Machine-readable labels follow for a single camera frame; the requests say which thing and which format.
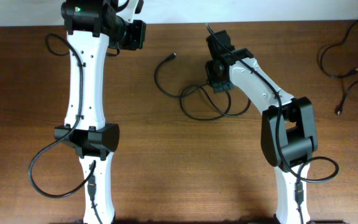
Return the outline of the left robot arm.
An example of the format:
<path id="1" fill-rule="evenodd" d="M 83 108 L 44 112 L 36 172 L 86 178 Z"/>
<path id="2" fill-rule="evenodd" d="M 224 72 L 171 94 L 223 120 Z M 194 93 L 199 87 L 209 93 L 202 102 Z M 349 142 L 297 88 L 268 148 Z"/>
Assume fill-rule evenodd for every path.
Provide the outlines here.
<path id="1" fill-rule="evenodd" d="M 141 49 L 146 24 L 135 20 L 142 0 L 65 1 L 61 6 L 70 50 L 70 97 L 64 124 L 55 137 L 73 133 L 64 144 L 75 149 L 85 179 L 83 223 L 114 223 L 111 195 L 112 157 L 119 126 L 107 123 L 103 111 L 103 72 L 108 49 Z"/>

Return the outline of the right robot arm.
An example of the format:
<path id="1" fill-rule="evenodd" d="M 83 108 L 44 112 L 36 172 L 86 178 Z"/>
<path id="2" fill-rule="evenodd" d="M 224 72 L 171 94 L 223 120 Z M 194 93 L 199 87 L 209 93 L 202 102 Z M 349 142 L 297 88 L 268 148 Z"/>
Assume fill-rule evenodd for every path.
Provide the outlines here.
<path id="1" fill-rule="evenodd" d="M 206 39 L 212 59 L 206 63 L 209 85 L 218 93 L 238 87 L 262 116 L 261 148 L 274 168 L 278 206 L 275 223 L 309 223 L 306 185 L 318 148 L 314 109 L 306 97 L 281 89 L 247 49 L 235 49 L 225 30 Z"/>

